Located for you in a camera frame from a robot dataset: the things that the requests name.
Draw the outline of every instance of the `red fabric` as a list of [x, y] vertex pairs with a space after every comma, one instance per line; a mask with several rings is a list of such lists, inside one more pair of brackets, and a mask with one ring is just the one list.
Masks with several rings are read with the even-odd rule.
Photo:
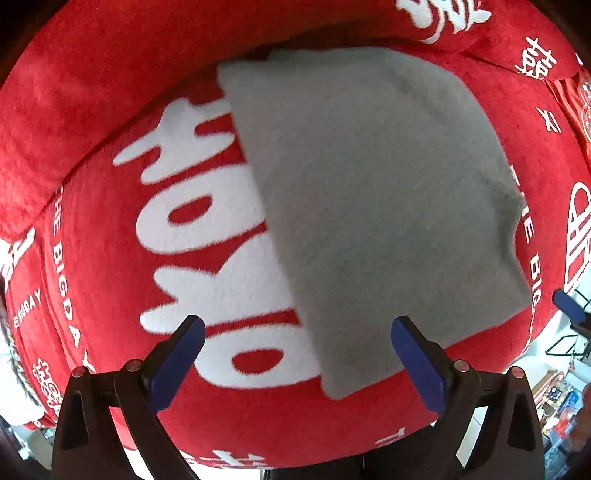
[[[249, 47], [284, 40], [307, 28], [372, 15], [380, 18], [385, 12], [378, 2], [345, 6], [342, 2], [274, 2], [264, 9], [260, 4], [245, 4], [239, 12], [232, 10], [233, 4], [225, 7], [220, 2], [184, 10], [170, 3], [160, 5], [71, 2], [28, 49], [0, 93], [0, 167], [12, 182], [8, 191], [0, 193], [5, 209], [0, 215], [2, 232], [15, 236], [31, 223], [35, 227], [33, 243], [26, 249], [21, 245], [13, 254], [7, 308], [23, 365], [28, 365], [30, 381], [53, 417], [76, 365], [86, 364], [96, 371], [119, 369], [129, 358], [144, 357], [165, 338], [146, 332], [139, 322], [142, 312], [174, 301], [154, 282], [158, 268], [175, 265], [215, 275], [237, 249], [265, 231], [262, 223], [227, 241], [172, 255], [156, 254], [140, 244], [138, 215], [156, 195], [183, 180], [244, 163], [236, 140], [213, 158], [158, 183], [140, 182], [143, 169], [158, 157], [158, 148], [113, 166], [123, 148], [158, 125], [173, 100], [188, 97], [198, 105], [222, 95], [214, 68], [202, 68], [161, 95], [162, 90], [197, 67]], [[187, 8], [195, 10], [189, 15]], [[226, 15], [223, 22], [220, 12]], [[417, 38], [433, 34], [436, 18], [430, 29], [419, 29]], [[331, 46], [339, 46], [340, 41], [345, 45], [367, 43], [370, 35], [364, 28], [368, 25], [360, 22], [358, 30], [335, 27], [326, 31], [335, 35], [329, 40], [316, 32], [298, 42], [319, 45], [323, 39], [331, 43], [338, 37]], [[464, 32], [467, 35], [451, 36], [451, 26], [446, 25], [441, 45], [436, 44], [439, 48], [402, 46], [392, 40], [380, 44], [433, 62], [466, 83], [496, 129], [525, 194], [528, 209], [518, 226], [516, 249], [532, 287], [532, 308], [448, 349], [452, 358], [464, 358], [476, 368], [501, 371], [556, 311], [551, 292], [570, 283], [588, 262], [589, 233], [571, 238], [570, 232], [573, 223], [579, 225], [577, 214], [587, 219], [585, 209], [591, 198], [580, 185], [587, 188], [591, 178], [576, 136], [543, 82], [516, 74], [508, 57], [499, 59], [501, 67], [471, 57], [478, 53], [444, 51], [455, 50], [451, 44], [444, 48], [447, 38], [465, 41], [461, 48], [476, 47], [480, 27], [484, 36], [492, 34], [493, 26], [475, 24]], [[373, 27], [374, 37], [388, 36], [377, 25]], [[536, 28], [545, 29], [543, 25]], [[502, 35], [503, 30], [499, 27], [496, 32]], [[554, 33], [537, 33], [539, 38], [555, 38], [551, 46], [543, 47], [553, 49], [557, 64], [552, 72], [554, 68], [559, 72], [571, 52], [555, 46], [554, 42], [563, 39], [552, 37]], [[517, 60], [522, 48], [516, 45]], [[87, 61], [90, 51], [100, 63]], [[548, 112], [557, 125], [548, 126]], [[229, 115], [196, 128], [200, 135], [226, 131], [233, 132]], [[62, 191], [58, 187], [67, 175]], [[577, 193], [574, 206], [573, 192]], [[177, 208], [170, 219], [190, 222], [211, 201], [205, 198]], [[573, 247], [567, 236], [578, 243]], [[584, 246], [584, 255], [567, 260], [567, 251], [578, 245]], [[207, 338], [232, 343], [237, 335], [255, 327], [278, 330], [297, 325], [295, 311], [289, 310], [209, 327]], [[284, 361], [277, 352], [281, 349], [225, 360], [256, 375]], [[215, 453], [223, 451], [246, 459], [241, 461], [245, 466], [281, 467], [341, 458], [384, 445], [422, 428], [433, 416], [425, 411], [405, 373], [333, 401], [322, 393], [318, 377], [280, 387], [226, 388], [191, 369], [172, 407], [160, 418], [178, 448], [199, 462], [227, 466]], [[116, 421], [124, 443], [132, 446], [120, 414]]]
[[[579, 64], [573, 47], [531, 2], [499, 1], [495, 5], [495, 15], [487, 24], [488, 34], [467, 50], [471, 56], [517, 72], [516, 65], [520, 69], [524, 67], [524, 50], [532, 48], [526, 40], [529, 37], [532, 40], [537, 39], [540, 47], [550, 52], [556, 60], [556, 63], [550, 62], [552, 67], [548, 69], [548, 74], [540, 76], [538, 80], [570, 78], [578, 71]], [[536, 64], [545, 58], [537, 48], [530, 55], [536, 60]], [[528, 66], [527, 70], [535, 71], [535, 67]]]
[[[539, 36], [559, 59], [548, 78], [576, 71], [569, 68], [574, 53], [564, 38], [528, 0], [478, 7], [464, 0], [461, 8], [456, 2], [456, 15], [435, 8], [439, 0], [429, 1], [248, 0], [237, 8], [231, 1], [71, 0], [35, 36], [0, 90], [6, 185], [0, 190], [0, 238], [18, 239], [72, 168], [162, 91], [263, 44], [307, 32], [299, 45], [423, 40], [441, 23], [437, 48], [463, 51], [484, 38], [471, 55], [515, 71], [525, 36]], [[430, 12], [430, 23], [419, 23], [421, 28], [408, 13], [418, 4]], [[475, 19], [469, 11], [478, 9], [492, 16], [469, 25]]]
[[581, 68], [572, 78], [547, 82], [556, 101], [562, 107], [587, 166], [591, 168], [591, 76]]
[[[576, 137], [543, 82], [458, 54], [432, 53], [424, 48], [412, 53], [458, 75], [479, 99], [529, 207], [516, 242], [530, 284], [541, 292], [535, 314], [528, 309], [504, 325], [448, 349], [452, 358], [465, 358], [476, 368], [501, 371], [539, 334], [555, 311], [551, 292], [564, 287], [571, 192], [577, 182], [589, 185], [591, 179]], [[112, 165], [124, 147], [158, 125], [173, 99], [188, 96], [192, 103], [201, 104], [221, 95], [211, 69], [163, 96], [93, 153], [69, 178], [63, 197], [58, 191], [35, 224], [35, 243], [15, 267], [7, 303], [13, 313], [23, 298], [29, 298], [29, 292], [43, 289], [42, 299], [48, 299], [50, 307], [44, 304], [30, 309], [14, 332], [15, 340], [29, 365], [38, 364], [39, 359], [48, 362], [61, 392], [74, 366], [86, 361], [97, 371], [118, 369], [129, 358], [145, 356], [163, 338], [144, 331], [138, 321], [146, 309], [171, 301], [154, 283], [152, 275], [157, 268], [178, 265], [215, 274], [241, 245], [264, 230], [261, 225], [208, 248], [175, 255], [149, 252], [136, 237], [138, 214], [156, 194], [223, 165], [243, 163], [237, 142], [212, 159], [156, 184], [143, 185], [139, 179], [143, 169], [158, 157], [157, 149], [129, 163]], [[562, 133], [547, 131], [536, 106], [554, 112]], [[233, 131], [228, 115], [197, 127], [198, 134], [223, 131]], [[207, 206], [197, 202], [175, 210], [177, 220], [191, 220], [204, 208]], [[524, 227], [528, 218], [534, 232], [529, 243]], [[54, 250], [60, 242], [61, 249]], [[541, 274], [531, 278], [531, 260], [536, 255]], [[67, 281], [63, 295], [60, 275]], [[72, 320], [64, 311], [67, 299], [72, 301]], [[209, 327], [207, 334], [208, 338], [230, 335], [231, 340], [232, 332], [244, 328], [297, 323], [296, 314], [288, 311]], [[80, 333], [78, 348], [70, 328]], [[247, 371], [273, 366], [269, 363], [273, 360], [265, 355], [241, 361], [241, 368]], [[39, 385], [35, 378], [31, 381]], [[121, 417], [116, 418], [121, 424]], [[176, 445], [195, 458], [215, 459], [213, 450], [223, 450], [235, 458], [248, 458], [250, 453], [271, 466], [306, 465], [359, 453], [398, 432], [409, 434], [432, 419], [405, 373], [342, 401], [332, 401], [323, 395], [318, 378], [278, 388], [236, 390], [213, 385], [195, 369], [173, 406], [161, 414]], [[125, 429], [122, 437], [132, 445]], [[199, 461], [223, 464], [219, 459]]]

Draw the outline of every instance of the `white lettering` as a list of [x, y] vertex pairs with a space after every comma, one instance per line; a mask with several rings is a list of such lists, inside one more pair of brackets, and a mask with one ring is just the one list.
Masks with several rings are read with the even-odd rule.
[[92, 364], [88, 361], [88, 352], [86, 351], [86, 348], [84, 349], [84, 358], [82, 359], [82, 365], [84, 365], [88, 370], [90, 370], [94, 374], [96, 373], [95, 367], [93, 367]]
[[60, 287], [60, 294], [62, 297], [65, 297], [66, 294], [68, 293], [68, 282], [66, 280], [65, 275], [60, 275], [60, 278], [58, 279], [58, 285]]
[[[245, 374], [234, 367], [240, 353], [278, 349], [281, 361], [259, 374]], [[298, 325], [263, 325], [209, 337], [195, 360], [199, 375], [218, 387], [270, 388], [293, 385], [320, 375], [307, 333]]]
[[554, 133], [557, 133], [557, 134], [561, 134], [562, 133], [562, 130], [558, 126], [558, 122], [556, 121], [556, 118], [554, 117], [554, 114], [552, 112], [549, 112], [548, 110], [542, 110], [542, 109], [537, 108], [537, 107], [535, 109], [538, 111], [538, 113], [545, 120], [545, 122], [546, 122], [546, 130], [548, 132], [553, 131]]
[[433, 14], [429, 3], [437, 9], [439, 20], [435, 33], [431, 37], [422, 40], [423, 43], [427, 44], [435, 43], [441, 38], [446, 23], [446, 15], [453, 26], [454, 34], [470, 30], [475, 23], [486, 22], [492, 15], [487, 10], [476, 9], [474, 0], [396, 0], [396, 8], [407, 11], [415, 27], [428, 28], [433, 25]]
[[53, 260], [55, 261], [56, 265], [59, 265], [62, 258], [64, 258], [64, 251], [61, 248], [60, 242], [53, 247]]
[[72, 321], [72, 318], [74, 318], [74, 312], [72, 310], [72, 301], [70, 299], [65, 299], [64, 300], [64, 313], [66, 314], [66, 318], [70, 321]]
[[[582, 208], [580, 213], [575, 204], [577, 194], [581, 201], [585, 202], [585, 205], [579, 206]], [[569, 225], [566, 235], [566, 267], [564, 269], [564, 291], [567, 294], [576, 288], [591, 262], [590, 232], [591, 193], [584, 183], [578, 182], [573, 186], [573, 191], [570, 194]], [[574, 273], [570, 271], [573, 264], [579, 265]]]
[[530, 260], [530, 266], [531, 266], [531, 279], [536, 280], [541, 272], [540, 256], [538, 254], [536, 254], [534, 256], [534, 258], [532, 258]]
[[[211, 197], [213, 203], [201, 217], [183, 225], [169, 221], [173, 210], [204, 197]], [[159, 192], [142, 209], [135, 231], [146, 249], [171, 254], [222, 242], [264, 219], [251, 169], [237, 165], [180, 181]]]
[[28, 232], [27, 236], [23, 240], [14, 242], [11, 249], [8, 252], [8, 260], [2, 266], [2, 276], [4, 277], [4, 291], [8, 291], [8, 284], [12, 278], [12, 273], [17, 267], [17, 264], [21, 260], [22, 256], [26, 253], [35, 240], [35, 227], [32, 227]]
[[[190, 459], [192, 459], [194, 461], [194, 458], [191, 457], [190, 455], [181, 452], [181, 454], [183, 455], [183, 457], [187, 460], [187, 462], [190, 464], [191, 462], [189, 461]], [[204, 462], [217, 462], [214, 465], [210, 465], [212, 467], [220, 467], [220, 468], [224, 468], [224, 467], [257, 467], [257, 466], [267, 466], [266, 463], [264, 463], [265, 458], [259, 455], [253, 455], [251, 453], [249, 453], [247, 455], [246, 458], [234, 458], [232, 456], [232, 452], [227, 452], [225, 450], [213, 450], [213, 454], [216, 456], [215, 458], [206, 458], [206, 457], [199, 457], [200, 460], [203, 460]]]
[[192, 105], [187, 98], [177, 99], [164, 109], [158, 127], [124, 148], [113, 159], [113, 165], [123, 165], [160, 147], [158, 160], [142, 172], [144, 184], [156, 183], [198, 165], [232, 145], [235, 135], [231, 132], [197, 135], [196, 125], [229, 113], [230, 104], [225, 99], [204, 105]]
[[525, 230], [525, 240], [530, 243], [531, 237], [534, 236], [534, 222], [531, 220], [531, 217], [527, 217], [523, 221], [523, 228]]
[[206, 325], [216, 325], [282, 312], [294, 305], [268, 233], [244, 243], [216, 275], [166, 266], [156, 270], [154, 281], [176, 302], [140, 315], [142, 327], [152, 333], [173, 332], [194, 312]]
[[78, 345], [80, 343], [80, 330], [76, 327], [73, 327], [72, 325], [68, 325], [68, 328], [70, 329], [70, 333], [72, 334], [72, 338], [74, 339], [74, 346], [78, 348]]
[[21, 302], [18, 307], [17, 314], [12, 318], [14, 322], [14, 328], [20, 328], [27, 315], [31, 313], [33, 309], [37, 308], [38, 305], [35, 302], [33, 294], [37, 297], [39, 302], [41, 302], [40, 293], [41, 290], [37, 289], [37, 291], [30, 293], [29, 296], [25, 297], [25, 299]]
[[544, 50], [540, 47], [537, 38], [532, 40], [526, 37], [525, 40], [530, 46], [521, 53], [522, 66], [515, 65], [515, 68], [523, 75], [537, 80], [544, 80], [550, 69], [556, 65], [556, 59], [552, 56], [552, 50]]

